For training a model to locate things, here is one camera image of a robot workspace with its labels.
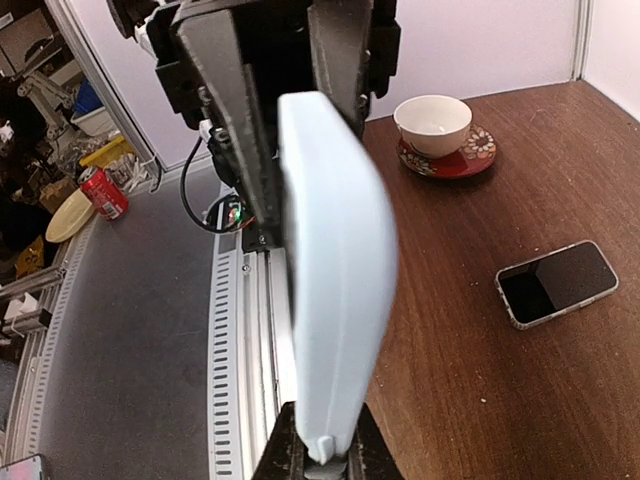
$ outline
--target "white panel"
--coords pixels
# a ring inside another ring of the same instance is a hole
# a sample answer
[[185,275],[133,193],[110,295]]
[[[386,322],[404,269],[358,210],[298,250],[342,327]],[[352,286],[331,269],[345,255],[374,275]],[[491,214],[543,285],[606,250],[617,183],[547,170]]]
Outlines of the white panel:
[[133,39],[120,35],[105,0],[67,0],[67,4],[152,150],[169,168],[183,162],[198,133],[173,113],[153,58]]
[[576,14],[577,0],[398,0],[398,75],[373,116],[416,95],[468,98],[569,80]]
[[640,2],[595,0],[585,79],[640,120]]

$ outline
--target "black cable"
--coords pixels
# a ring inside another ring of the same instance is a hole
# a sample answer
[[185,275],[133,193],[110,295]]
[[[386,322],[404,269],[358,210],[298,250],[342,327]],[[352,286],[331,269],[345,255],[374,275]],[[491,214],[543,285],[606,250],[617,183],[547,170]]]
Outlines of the black cable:
[[[184,167],[182,168],[182,175],[180,175],[180,199],[182,200],[182,205],[184,206],[184,209],[187,212],[187,215],[189,215],[189,218],[191,218],[191,220],[193,220],[193,222],[203,230],[210,233],[219,233],[219,234],[234,232],[238,230],[238,227],[236,225],[233,225],[226,229],[224,228],[218,229],[215,225],[211,225],[207,222],[203,222],[198,218],[198,216],[195,213],[193,213],[193,210],[191,209],[191,205],[189,205],[189,200],[187,199],[187,189],[186,189],[187,174],[189,173],[189,166],[191,165],[191,162],[193,162],[193,159],[196,156],[196,152],[198,151],[198,148],[200,148],[201,143],[202,143],[202,138],[198,137],[198,141],[193,146],[193,150],[191,150],[191,153],[187,157],[187,161],[185,162]],[[226,200],[227,200],[227,197],[223,197],[217,200],[213,204],[213,206],[209,209],[209,211],[217,212],[220,209],[220,205]],[[244,226],[248,225],[249,223],[250,222],[245,223],[240,228],[244,228]]]

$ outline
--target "white teacup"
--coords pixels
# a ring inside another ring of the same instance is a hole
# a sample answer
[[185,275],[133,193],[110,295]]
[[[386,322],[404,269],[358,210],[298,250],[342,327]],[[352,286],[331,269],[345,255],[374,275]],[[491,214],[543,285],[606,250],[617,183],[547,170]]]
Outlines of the white teacup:
[[402,139],[428,158],[441,158],[460,148],[473,114],[457,98],[424,95],[400,104],[393,114]]

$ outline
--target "red floral saucer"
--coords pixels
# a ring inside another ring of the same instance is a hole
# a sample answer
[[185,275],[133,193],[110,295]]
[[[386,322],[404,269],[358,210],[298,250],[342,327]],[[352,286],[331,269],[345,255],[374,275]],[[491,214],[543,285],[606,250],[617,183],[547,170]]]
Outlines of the red floral saucer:
[[400,139],[398,156],[409,169],[425,177],[464,178],[483,172],[496,159],[498,146],[493,135],[480,125],[471,125],[467,139],[451,155],[442,158],[427,158],[413,146]]

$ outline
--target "red soda can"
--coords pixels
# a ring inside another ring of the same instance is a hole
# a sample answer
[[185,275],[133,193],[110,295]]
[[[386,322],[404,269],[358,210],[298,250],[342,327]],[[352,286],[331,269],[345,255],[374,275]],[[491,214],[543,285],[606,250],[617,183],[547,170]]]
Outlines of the red soda can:
[[98,213],[107,220],[120,218],[129,208],[129,199],[99,167],[87,168],[78,183]]

